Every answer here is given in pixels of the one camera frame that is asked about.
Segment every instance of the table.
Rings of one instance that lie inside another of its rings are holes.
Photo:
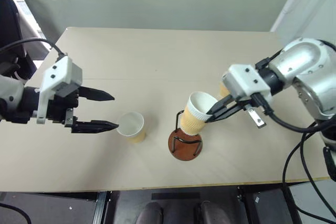
[[[281,48],[264,32],[147,30],[70,27],[57,42],[83,69],[83,86],[102,89],[115,101],[80,99],[79,121],[108,120],[129,111],[144,115],[146,138],[131,144],[117,131],[71,134],[63,125],[0,123],[0,191],[92,191],[276,183],[300,134],[263,116],[258,129],[247,113],[207,125],[203,150],[194,160],[175,159],[168,150],[176,113],[193,91],[219,93],[219,80],[233,63],[254,64]],[[54,50],[27,85],[38,87]],[[293,88],[277,94],[276,114],[297,126],[312,118]],[[305,144],[315,178],[328,176],[323,142]],[[295,155],[287,178],[306,179]]]

